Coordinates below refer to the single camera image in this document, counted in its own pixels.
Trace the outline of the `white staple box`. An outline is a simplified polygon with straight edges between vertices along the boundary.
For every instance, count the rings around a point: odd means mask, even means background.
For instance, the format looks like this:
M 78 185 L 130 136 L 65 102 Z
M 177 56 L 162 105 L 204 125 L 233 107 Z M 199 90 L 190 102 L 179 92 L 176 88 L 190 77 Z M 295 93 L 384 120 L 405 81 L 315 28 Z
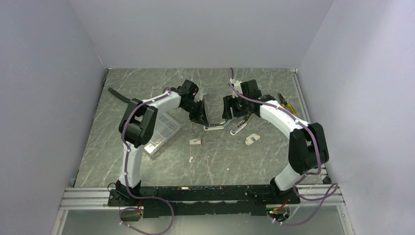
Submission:
M 190 145 L 201 145 L 201 143 L 202 143 L 202 140 L 200 138 L 189 140 Z

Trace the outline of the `white staple box tray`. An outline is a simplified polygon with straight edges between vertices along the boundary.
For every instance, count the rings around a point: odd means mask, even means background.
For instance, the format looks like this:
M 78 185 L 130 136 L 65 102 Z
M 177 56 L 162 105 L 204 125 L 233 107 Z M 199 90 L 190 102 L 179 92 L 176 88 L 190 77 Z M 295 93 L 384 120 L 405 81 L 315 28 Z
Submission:
M 253 143 L 255 143 L 256 141 L 258 141 L 259 139 L 260 139 L 260 135 L 253 133 L 253 134 L 249 135 L 248 137 L 246 137 L 245 144 L 247 146 L 250 146 Z

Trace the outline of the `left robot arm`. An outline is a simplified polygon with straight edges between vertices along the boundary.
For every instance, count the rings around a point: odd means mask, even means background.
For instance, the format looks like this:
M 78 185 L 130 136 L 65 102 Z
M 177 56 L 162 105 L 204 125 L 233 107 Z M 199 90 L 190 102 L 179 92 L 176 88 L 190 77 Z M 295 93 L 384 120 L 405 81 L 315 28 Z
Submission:
M 199 87 L 185 80 L 176 88 L 167 87 L 164 92 L 146 100 L 131 99 L 119 124 L 123 142 L 123 167 L 115 184 L 120 198 L 133 206 L 140 199 L 140 168 L 144 147 L 151 140 L 158 117 L 166 111 L 181 108 L 188 112 L 189 120 L 208 125 L 205 102 Z

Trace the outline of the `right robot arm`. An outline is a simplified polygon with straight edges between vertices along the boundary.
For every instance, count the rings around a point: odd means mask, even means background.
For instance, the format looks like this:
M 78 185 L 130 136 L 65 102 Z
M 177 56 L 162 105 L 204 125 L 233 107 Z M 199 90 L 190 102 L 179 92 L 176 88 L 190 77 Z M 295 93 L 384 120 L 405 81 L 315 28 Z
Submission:
M 288 165 L 271 181 L 269 197 L 281 203 L 288 197 L 288 190 L 303 179 L 321 172 L 328 162 L 329 153 L 323 127 L 309 123 L 290 113 L 271 95 L 263 95 L 255 80 L 240 82 L 230 78 L 232 94 L 224 97 L 223 118 L 236 118 L 255 114 L 281 131 L 289 140 Z

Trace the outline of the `clear plastic screw organizer box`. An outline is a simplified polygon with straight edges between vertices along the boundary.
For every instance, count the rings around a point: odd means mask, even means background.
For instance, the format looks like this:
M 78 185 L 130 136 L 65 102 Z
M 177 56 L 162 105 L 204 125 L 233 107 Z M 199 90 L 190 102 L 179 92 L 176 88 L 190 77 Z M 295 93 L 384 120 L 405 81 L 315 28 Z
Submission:
M 151 140 L 144 147 L 149 155 L 154 155 L 180 130 L 181 125 L 167 113 L 157 117 Z

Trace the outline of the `yellow handled pliers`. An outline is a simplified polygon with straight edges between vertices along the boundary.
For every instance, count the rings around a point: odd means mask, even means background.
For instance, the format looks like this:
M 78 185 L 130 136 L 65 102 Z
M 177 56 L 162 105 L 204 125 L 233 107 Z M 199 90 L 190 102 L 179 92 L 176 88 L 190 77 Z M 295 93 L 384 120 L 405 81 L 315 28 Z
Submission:
M 283 108 L 285 108 L 285 109 L 290 110 L 290 112 L 291 112 L 293 115 L 296 115 L 296 111 L 295 111 L 295 109 L 293 108 L 293 106 L 292 106 L 290 103 L 288 103 L 288 102 L 287 102 L 287 100 L 284 98 L 284 96 L 283 96 L 281 93 L 278 93 L 278 97 L 279 97 L 279 100 L 280 100 L 281 106 L 282 106 Z

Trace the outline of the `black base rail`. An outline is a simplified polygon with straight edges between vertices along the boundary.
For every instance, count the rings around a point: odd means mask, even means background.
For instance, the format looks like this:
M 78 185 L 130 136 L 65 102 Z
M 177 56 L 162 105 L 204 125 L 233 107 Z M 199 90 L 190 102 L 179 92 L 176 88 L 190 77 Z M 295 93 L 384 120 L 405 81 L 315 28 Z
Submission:
M 238 200 L 236 203 L 173 203 L 169 201 Z M 265 216 L 266 211 L 282 205 L 299 204 L 292 191 L 280 193 L 271 185 L 141 187 L 139 198 L 127 198 L 116 189 L 110 190 L 110 204 L 124 202 L 141 208 L 144 218 L 185 215 L 250 214 Z

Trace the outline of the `aluminium frame profile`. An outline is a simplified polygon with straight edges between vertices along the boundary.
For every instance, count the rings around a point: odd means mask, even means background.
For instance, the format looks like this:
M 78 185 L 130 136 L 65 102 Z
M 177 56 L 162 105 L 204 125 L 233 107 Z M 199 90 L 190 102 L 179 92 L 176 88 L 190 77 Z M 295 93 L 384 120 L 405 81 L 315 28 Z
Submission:
M 306 198 L 323 197 L 329 185 L 300 185 L 298 192 Z M 120 210 L 137 204 L 127 205 L 124 202 L 110 204 L 110 192 L 106 188 L 66 188 L 61 199 L 59 210 Z M 184 203 L 192 205 L 195 203 L 236 203 L 238 200 L 198 200 L 198 201 L 169 201 L 173 203 Z M 300 198 L 301 206 L 317 206 L 320 201 L 306 201 Z M 335 193 L 324 200 L 322 206 L 345 206 L 345 200 L 340 187 Z

